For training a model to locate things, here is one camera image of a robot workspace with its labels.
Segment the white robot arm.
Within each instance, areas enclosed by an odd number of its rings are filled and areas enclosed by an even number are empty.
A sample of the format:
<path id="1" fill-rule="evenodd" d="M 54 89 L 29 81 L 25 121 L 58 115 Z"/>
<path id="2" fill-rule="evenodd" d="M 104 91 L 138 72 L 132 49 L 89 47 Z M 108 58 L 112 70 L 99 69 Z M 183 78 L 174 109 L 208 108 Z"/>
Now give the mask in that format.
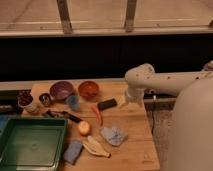
<path id="1" fill-rule="evenodd" d="M 175 98 L 165 171 L 213 171 L 213 61 L 198 71 L 128 70 L 121 104 L 143 103 L 147 91 Z"/>

